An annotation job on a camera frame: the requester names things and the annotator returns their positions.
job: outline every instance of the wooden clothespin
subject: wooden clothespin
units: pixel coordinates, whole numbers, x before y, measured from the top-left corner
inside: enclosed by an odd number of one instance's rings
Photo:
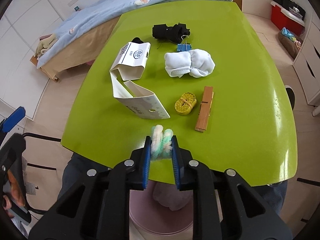
[[[201,105],[200,105],[199,117],[195,127],[196,131],[204,132],[207,129],[212,99],[213,99],[213,87],[205,86]]]

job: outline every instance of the white drawer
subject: white drawer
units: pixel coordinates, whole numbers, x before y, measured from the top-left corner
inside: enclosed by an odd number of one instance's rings
[[[313,11],[312,22],[320,29],[320,19],[315,11]]]
[[[320,30],[317,26],[311,23],[308,39],[312,42],[312,44],[317,49],[318,53],[320,53]]]
[[[320,86],[302,52],[297,57],[293,67],[299,77],[306,98],[310,101],[319,92]]]
[[[309,38],[305,38],[301,52],[305,56],[315,78],[320,83],[320,54]]]

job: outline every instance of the storage box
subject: storage box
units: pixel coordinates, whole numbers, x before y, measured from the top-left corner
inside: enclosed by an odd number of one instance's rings
[[[294,16],[275,1],[272,1],[271,5],[271,21],[278,27],[278,29],[281,30],[285,27],[289,31],[300,36],[305,27],[304,21]]]
[[[288,11],[289,11],[289,8],[291,9],[293,9],[293,7],[298,8],[298,10],[300,11],[299,13],[302,15],[302,20],[304,20],[304,17],[306,16],[306,11],[295,2],[291,0],[273,0],[273,1],[281,5],[284,9]]]

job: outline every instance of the cardboard box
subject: cardboard box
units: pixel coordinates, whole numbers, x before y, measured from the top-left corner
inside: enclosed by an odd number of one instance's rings
[[[131,80],[140,79],[146,67],[150,43],[129,42],[119,52],[110,69],[113,96],[140,118],[167,119],[168,112],[154,92],[143,88]],[[135,96],[132,96],[117,80],[121,78]]]

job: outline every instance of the jeans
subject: jeans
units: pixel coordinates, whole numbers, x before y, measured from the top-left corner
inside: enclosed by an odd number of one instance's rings
[[[108,168],[102,164],[91,161],[77,153],[73,153],[71,160],[66,166],[62,176],[62,189],[58,199],[68,191],[68,189],[79,179],[82,173],[90,169],[97,172],[107,171]],[[253,187],[260,196],[270,205],[270,207],[279,215],[284,203],[287,192],[288,181],[285,180],[276,187],[268,185]]]

